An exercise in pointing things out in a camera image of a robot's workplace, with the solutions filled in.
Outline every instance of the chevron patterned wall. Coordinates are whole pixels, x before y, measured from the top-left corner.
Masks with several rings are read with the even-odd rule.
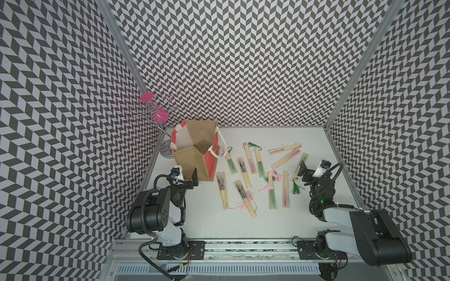
[[[147,82],[184,119],[322,125],[390,0],[109,0]]]
[[[449,23],[449,1],[406,1],[331,132],[407,237],[412,280],[450,280]]]
[[[93,0],[0,1],[0,280],[97,277],[154,143]]]

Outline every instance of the white table surface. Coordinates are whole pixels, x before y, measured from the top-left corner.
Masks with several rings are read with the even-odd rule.
[[[332,165],[337,159],[328,143],[323,128],[221,128],[227,145],[232,146],[231,156],[236,168],[239,170],[237,157],[243,156],[250,176],[252,187],[255,190],[264,188],[267,183],[258,173],[251,174],[245,156],[243,142],[252,142],[262,147],[261,157],[264,169],[270,170],[272,164],[277,162],[287,152],[269,155],[269,149],[301,143],[302,152],[309,154],[306,165],[315,169],[322,159],[329,160]],[[256,164],[256,157],[252,149],[252,156]],[[276,169],[280,174],[289,172],[289,190],[292,189],[292,174],[295,172],[301,154]],[[168,174],[176,165],[174,159],[166,159],[158,153],[158,157],[147,188],[153,187],[153,181],[159,174]],[[216,172],[225,172],[227,181],[228,205],[230,208],[242,203],[242,200],[233,185],[240,179],[244,184],[240,170],[232,175],[225,159],[219,159]],[[297,184],[302,186],[301,178]],[[254,200],[257,205],[255,219],[252,219],[247,210],[223,210],[217,180],[213,182],[200,182],[198,187],[186,192],[186,221],[182,227],[188,238],[302,238],[315,237],[318,231],[332,229],[348,231],[347,228],[334,223],[324,223],[311,215],[308,210],[309,187],[301,189],[301,194],[290,194],[290,208],[282,204],[283,182],[275,182],[277,210],[269,209],[267,192],[255,192]],[[158,181],[158,188],[168,186],[164,179]],[[336,180],[336,194],[334,202],[356,206],[350,188],[341,174]],[[132,233],[130,238],[143,238],[145,235]]]

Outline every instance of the white rope handle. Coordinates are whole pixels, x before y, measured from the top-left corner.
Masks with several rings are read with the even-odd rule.
[[[222,133],[219,131],[219,127],[218,127],[218,126],[216,127],[216,130],[215,130],[214,133],[219,133],[220,138],[224,141],[224,146],[227,147],[227,146],[226,146],[225,139],[224,139],[224,136],[222,136]],[[218,155],[214,152],[214,150],[212,149],[212,145],[208,148],[208,151],[210,151],[211,154],[212,154],[215,158],[217,158],[217,159],[224,158],[224,157],[227,155],[227,153],[228,153],[228,150],[225,149],[224,154],[223,154],[222,156],[218,156]]]

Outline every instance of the brown paper bag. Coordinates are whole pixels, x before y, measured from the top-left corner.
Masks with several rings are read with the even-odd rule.
[[[183,168],[186,180],[191,180],[195,168],[199,181],[214,180],[217,159],[226,156],[226,153],[218,156],[218,135],[223,140],[217,121],[185,120],[172,132],[171,147],[175,162]]]

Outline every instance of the pink disc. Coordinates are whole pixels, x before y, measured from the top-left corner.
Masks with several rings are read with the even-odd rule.
[[[143,94],[142,97],[140,98],[140,101],[142,101],[143,103],[147,103],[153,99],[153,96],[154,96],[153,93]]]
[[[169,114],[164,110],[164,108],[156,106],[156,110],[157,115],[153,114],[153,119],[156,121],[157,124],[162,124],[167,122],[167,120],[169,120]]]

